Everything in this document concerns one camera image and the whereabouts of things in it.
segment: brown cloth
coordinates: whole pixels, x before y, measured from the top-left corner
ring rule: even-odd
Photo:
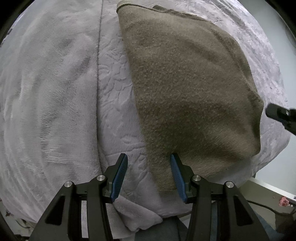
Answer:
[[[205,178],[260,152],[260,99],[227,32],[195,15],[118,3],[147,149],[159,191],[175,189],[170,155]]]

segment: light blue floor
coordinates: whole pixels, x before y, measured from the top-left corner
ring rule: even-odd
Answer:
[[[267,35],[280,64],[290,108],[296,109],[296,41],[277,12],[264,0],[239,0]],[[256,178],[296,194],[296,136]]]

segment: metal pivot bolt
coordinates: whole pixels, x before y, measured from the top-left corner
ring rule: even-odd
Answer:
[[[226,186],[229,187],[229,188],[233,188],[234,184],[233,184],[233,182],[227,182]]]
[[[98,175],[98,176],[96,177],[96,179],[97,179],[98,181],[104,181],[104,180],[105,180],[105,176],[104,176],[104,175]]]
[[[199,175],[194,175],[193,177],[192,177],[192,179],[194,180],[194,181],[200,181],[201,179],[202,179],[202,177],[201,176],[199,176]]]
[[[72,182],[71,181],[67,181],[64,184],[65,187],[69,188],[70,186],[72,186]]]

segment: ribbed blue rubber pad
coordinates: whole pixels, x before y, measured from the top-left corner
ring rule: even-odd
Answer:
[[[128,157],[127,155],[125,155],[119,166],[119,169],[116,173],[116,176],[112,184],[112,193],[111,193],[112,202],[114,202],[115,199],[118,198],[119,196],[120,189],[124,180],[124,176],[126,175],[127,168],[128,168]]]
[[[182,178],[182,175],[180,173],[180,170],[178,168],[177,162],[175,160],[175,157],[173,155],[170,156],[170,167],[172,169],[172,174],[175,180],[175,184],[179,193],[180,198],[183,200],[183,202],[187,201],[187,195],[185,192],[185,182]]]

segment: pink object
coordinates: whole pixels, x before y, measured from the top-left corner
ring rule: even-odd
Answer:
[[[286,206],[288,206],[288,204],[289,204],[289,200],[284,196],[279,201],[279,206],[281,206],[281,207],[286,207]]]

